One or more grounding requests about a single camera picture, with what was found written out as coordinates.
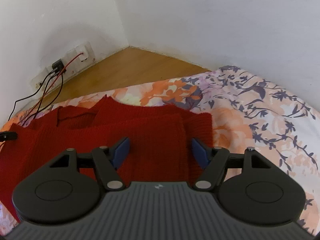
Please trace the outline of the white wall socket strip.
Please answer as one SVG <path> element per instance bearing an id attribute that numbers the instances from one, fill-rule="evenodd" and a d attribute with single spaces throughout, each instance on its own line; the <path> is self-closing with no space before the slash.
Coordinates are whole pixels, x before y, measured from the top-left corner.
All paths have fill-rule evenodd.
<path id="1" fill-rule="evenodd" d="M 71 62 L 70 65 L 66 68 L 66 71 L 63 73 L 65 81 L 68 81 L 69 79 L 76 76 L 84 69 L 90 67 L 91 65 L 93 65 L 93 63 L 95 63 L 96 57 L 89 42 L 85 42 L 69 50 L 58 61 L 61 61 L 65 66 L 78 54 L 81 55 L 78 56 L 73 62 Z M 52 65 L 53 64 L 50 64 L 48 67 L 45 67 L 44 70 L 40 71 L 40 73 L 30 81 L 30 86 L 33 92 L 39 89 L 40 84 L 45 76 L 53 71 Z"/>

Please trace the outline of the floral orange bed sheet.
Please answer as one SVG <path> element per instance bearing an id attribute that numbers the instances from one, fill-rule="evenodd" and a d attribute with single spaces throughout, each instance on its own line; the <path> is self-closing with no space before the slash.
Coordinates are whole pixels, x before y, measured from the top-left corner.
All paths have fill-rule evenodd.
<path id="1" fill-rule="evenodd" d="M 254 146 L 306 192 L 299 224 L 319 233 L 319 112 L 287 89 L 236 66 L 98 92 L 57 103 L 89 108 L 103 96 L 147 109 L 176 105 L 213 117 L 213 141 L 240 153 Z"/>

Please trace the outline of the red knitted sweater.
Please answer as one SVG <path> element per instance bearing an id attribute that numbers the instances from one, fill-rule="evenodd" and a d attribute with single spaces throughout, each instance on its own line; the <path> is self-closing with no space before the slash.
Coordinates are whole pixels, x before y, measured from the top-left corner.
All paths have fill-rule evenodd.
<path id="1" fill-rule="evenodd" d="M 59 107 L 27 127 L 12 124 L 17 139 L 1 149 L 1 202 L 15 213 L 15 186 L 67 148 L 80 153 L 130 140 L 130 152 L 118 170 L 132 181 L 193 183 L 202 170 L 191 153 L 191 141 L 213 144 L 212 116 L 174 105 L 130 106 L 104 97 L 91 108 Z"/>

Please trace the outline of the black power adapter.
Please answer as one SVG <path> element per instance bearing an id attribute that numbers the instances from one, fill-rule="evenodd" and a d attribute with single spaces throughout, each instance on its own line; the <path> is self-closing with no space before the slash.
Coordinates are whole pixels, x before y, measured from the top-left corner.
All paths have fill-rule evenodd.
<path id="1" fill-rule="evenodd" d="M 53 64 L 52 64 L 52 70 L 55 74 L 59 74 L 63 69 L 64 69 L 64 64 L 63 64 L 63 61 L 61 59 L 55 61 Z"/>

